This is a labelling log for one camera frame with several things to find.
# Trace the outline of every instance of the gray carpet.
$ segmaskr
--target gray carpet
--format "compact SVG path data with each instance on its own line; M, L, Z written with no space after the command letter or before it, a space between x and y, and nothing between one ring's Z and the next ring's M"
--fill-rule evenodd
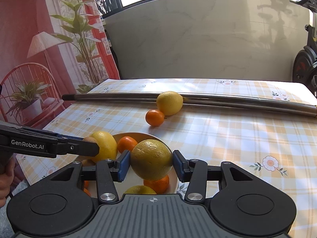
M12 192L12 195L16 195L20 191L26 189L29 186L27 181L22 181ZM0 238L10 238L14 235L9 220L7 218L7 205L10 201L10 197L7 198L7 202L4 207L0 208Z

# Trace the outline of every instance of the white bowl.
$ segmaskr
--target white bowl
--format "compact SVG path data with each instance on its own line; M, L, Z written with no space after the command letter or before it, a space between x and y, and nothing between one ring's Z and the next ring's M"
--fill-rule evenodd
M146 134L146 133L140 133L140 132L124 132L124 133L113 134L112 136L115 138L116 142L118 142L122 137L129 136L131 138L134 138L138 143L143 141L143 140L149 140L149 139L158 140L158 141L164 143L162 140L160 140L159 138L157 138L153 135ZM169 172L168 176L170 178L170 186L166 190L165 194L174 194L177 191L179 180L177 178L176 172L175 172L173 167L172 167L172 170ZM132 168L130 167L128 170L128 173L126 174L124 181L123 182L115 182L115 187L117 189L119 198L122 197L123 193L127 189L129 189L130 187L135 186L135 185L143 185L143 179L141 179L139 176L137 176L135 174L135 172L132 170ZM93 198L97 198L96 181L89 182L88 190L91 193L91 196Z

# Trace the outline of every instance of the exercise bike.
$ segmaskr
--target exercise bike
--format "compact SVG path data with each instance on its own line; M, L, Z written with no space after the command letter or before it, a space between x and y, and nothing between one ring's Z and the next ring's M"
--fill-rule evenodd
M290 0L314 13L317 13L316 0ZM293 82L304 84L316 96L317 91L317 39L316 30L311 25L306 25L308 32L307 45L300 50L293 65Z

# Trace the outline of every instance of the yellow citrus fruit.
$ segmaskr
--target yellow citrus fruit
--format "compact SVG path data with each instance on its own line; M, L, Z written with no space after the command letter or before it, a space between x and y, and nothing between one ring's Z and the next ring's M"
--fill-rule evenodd
M95 166L95 162L93 162L91 159L84 159L82 162L82 166Z
M144 140L132 150L130 164L133 171L142 179L159 180L172 168L172 153L158 140Z
M107 158L116 159L117 157L117 142L114 137L108 132L97 131L90 135L97 141L99 146L99 154L92 157L91 160L97 163L100 160L105 160Z
M144 185L136 185L127 189L124 193L126 194L156 194L150 187Z
M83 141L97 143L97 140L93 137L85 137L82 139Z
M164 115L174 115L182 108L183 97L174 91L166 91L159 94L156 106Z

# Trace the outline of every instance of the lampshade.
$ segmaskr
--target lampshade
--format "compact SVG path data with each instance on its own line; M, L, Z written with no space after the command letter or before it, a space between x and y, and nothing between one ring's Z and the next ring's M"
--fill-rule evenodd
M41 32L32 38L27 58L63 42L65 41L53 37L46 32Z

